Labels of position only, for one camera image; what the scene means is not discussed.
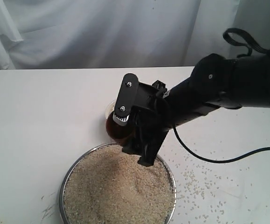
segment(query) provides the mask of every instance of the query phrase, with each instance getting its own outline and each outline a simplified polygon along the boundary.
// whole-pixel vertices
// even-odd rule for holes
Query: black cable
[[[264,152],[264,151],[270,151],[270,147],[265,147],[265,148],[259,148],[259,149],[256,149],[256,150],[253,150],[251,152],[248,152],[246,154],[243,154],[241,156],[238,156],[236,158],[233,158],[233,159],[229,159],[229,160],[211,160],[211,159],[207,159],[207,158],[204,158],[202,156],[199,156],[197,155],[196,153],[194,153],[191,149],[189,149],[189,147],[187,147],[184,142],[181,140],[180,136],[178,135],[178,132],[176,130],[176,127],[175,127],[175,123],[172,119],[172,116],[171,116],[171,109],[170,109],[170,106],[169,104],[167,103],[167,101],[161,97],[157,97],[157,99],[160,99],[162,100],[166,107],[167,107],[167,112],[168,112],[168,115],[169,115],[169,120],[170,120],[170,123],[172,125],[172,128],[173,128],[173,131],[174,131],[174,134],[177,138],[177,140],[179,141],[179,143],[191,154],[193,155],[194,157],[200,159],[200,160],[203,160],[203,161],[206,161],[206,162],[211,162],[211,163],[230,163],[230,162],[235,162],[235,161],[238,161],[238,160],[241,160],[243,158],[246,158],[250,155],[254,155],[256,153],[259,153],[259,152]]]

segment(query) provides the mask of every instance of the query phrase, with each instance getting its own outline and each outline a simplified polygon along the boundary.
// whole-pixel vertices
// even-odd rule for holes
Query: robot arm
[[[106,129],[124,152],[152,166],[169,129],[221,107],[243,106],[270,107],[270,50],[237,59],[210,54],[169,91],[159,80],[147,85],[126,74]]]

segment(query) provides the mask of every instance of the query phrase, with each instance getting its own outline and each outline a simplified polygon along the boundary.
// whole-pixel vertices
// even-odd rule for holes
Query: white curtain
[[[195,65],[233,26],[269,47],[270,0],[0,0],[0,69]]]

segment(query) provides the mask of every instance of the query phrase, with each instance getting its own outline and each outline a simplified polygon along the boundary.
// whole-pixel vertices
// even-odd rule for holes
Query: metal plate
[[[65,191],[65,186],[66,186],[66,183],[68,182],[69,180],[69,177],[71,175],[71,173],[73,172],[74,168],[77,166],[77,164],[79,163],[79,161],[85,157],[86,155],[92,153],[93,151],[97,150],[97,149],[100,149],[100,148],[104,148],[106,146],[112,146],[112,145],[116,145],[115,143],[111,143],[111,144],[103,144],[103,145],[100,145],[100,146],[97,146],[95,148],[92,148],[91,150],[89,150],[88,152],[84,153],[79,159],[77,159],[76,162],[74,162],[74,164],[69,168],[68,172],[66,173],[65,175],[65,178],[61,184],[61,188],[60,188],[60,194],[59,194],[59,210],[60,210],[60,215],[61,215],[61,219],[63,221],[64,224],[71,224],[66,216],[66,213],[65,213],[65,208],[64,208],[64,191]],[[168,172],[168,176],[169,176],[169,181],[170,181],[170,185],[173,189],[173,192],[174,192],[174,207],[171,211],[171,213],[167,216],[166,220],[165,220],[165,224],[168,224],[172,218],[172,215],[174,213],[174,210],[175,210],[175,205],[176,205],[176,186],[175,186],[175,180],[174,180],[174,177],[172,175],[172,172],[171,172],[171,169],[168,167],[168,165],[166,164],[166,162],[162,159],[162,157],[160,157],[159,155],[157,155],[157,158],[164,164],[167,172]]]

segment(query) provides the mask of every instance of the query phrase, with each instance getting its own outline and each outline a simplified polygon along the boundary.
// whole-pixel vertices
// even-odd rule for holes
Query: white table
[[[0,71],[0,224],[61,223],[61,182],[80,155],[110,142],[104,112],[117,97],[124,74],[135,73],[149,84],[159,79],[171,88],[191,70]],[[270,146],[270,109],[219,109],[178,130],[200,155],[232,158]],[[270,223],[270,152],[209,164],[188,155],[170,132],[159,154],[177,182],[172,224]],[[204,199],[193,190],[185,192],[191,184],[204,189]]]

